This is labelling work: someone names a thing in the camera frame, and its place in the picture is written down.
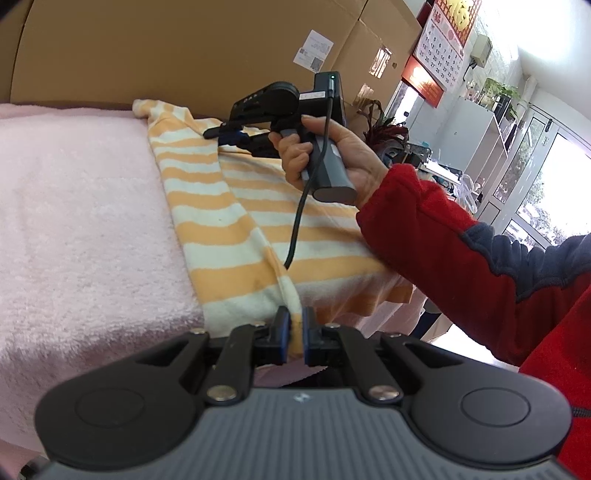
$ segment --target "white cabinet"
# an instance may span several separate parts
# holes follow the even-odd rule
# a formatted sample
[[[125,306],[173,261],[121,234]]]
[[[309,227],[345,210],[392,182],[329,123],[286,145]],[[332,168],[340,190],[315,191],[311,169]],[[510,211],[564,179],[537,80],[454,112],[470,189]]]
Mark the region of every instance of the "white cabinet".
[[[507,151],[495,115],[480,105],[458,99],[441,135],[433,145],[439,163],[462,170],[476,182],[484,179],[483,194],[507,160]]]

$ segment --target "striped towel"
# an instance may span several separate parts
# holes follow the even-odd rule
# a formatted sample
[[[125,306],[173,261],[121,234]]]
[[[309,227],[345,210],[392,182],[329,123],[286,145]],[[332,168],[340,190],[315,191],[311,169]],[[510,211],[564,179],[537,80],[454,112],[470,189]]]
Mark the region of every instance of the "striped towel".
[[[195,120],[187,108],[136,100],[133,110],[148,118],[174,227],[212,336],[268,321],[285,305],[293,325],[290,353],[298,355],[302,305],[326,323],[345,313],[369,316],[385,300],[409,302],[413,286],[371,254],[354,207],[310,196],[287,271],[300,192],[285,181],[281,160],[218,147],[202,133],[220,121]]]

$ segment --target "ribbed grip surface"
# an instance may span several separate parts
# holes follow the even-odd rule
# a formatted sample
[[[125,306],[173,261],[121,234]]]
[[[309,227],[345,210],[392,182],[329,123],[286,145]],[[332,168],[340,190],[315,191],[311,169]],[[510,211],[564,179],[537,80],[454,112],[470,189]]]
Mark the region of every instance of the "ribbed grip surface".
[[[351,390],[254,389],[232,407],[210,408],[184,443],[120,472],[53,464],[38,480],[562,480],[554,461],[517,471],[472,469],[428,450],[399,412]]]

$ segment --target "cardboard box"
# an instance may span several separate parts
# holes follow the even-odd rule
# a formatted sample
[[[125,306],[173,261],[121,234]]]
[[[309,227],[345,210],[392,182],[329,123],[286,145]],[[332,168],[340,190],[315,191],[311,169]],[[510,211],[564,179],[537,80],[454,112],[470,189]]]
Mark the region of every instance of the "cardboard box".
[[[227,117],[277,80],[312,87],[294,63],[311,30],[330,70],[365,0],[35,0],[12,83],[17,103],[129,105],[136,98]]]
[[[33,0],[21,0],[0,20],[0,103],[10,100],[10,86],[18,40]]]
[[[376,99],[386,108],[421,30],[403,0],[368,0],[334,65],[345,102]]]

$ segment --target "potted plant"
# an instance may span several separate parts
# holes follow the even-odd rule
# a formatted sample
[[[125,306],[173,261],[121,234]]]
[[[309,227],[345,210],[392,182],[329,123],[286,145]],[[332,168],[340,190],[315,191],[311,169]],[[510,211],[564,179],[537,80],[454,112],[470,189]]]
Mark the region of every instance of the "potted plant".
[[[514,87],[504,85],[492,78],[487,78],[482,92],[483,94],[479,104],[493,111],[498,123],[501,123],[507,110],[515,112],[511,105],[511,101],[513,99],[519,99],[520,96]]]

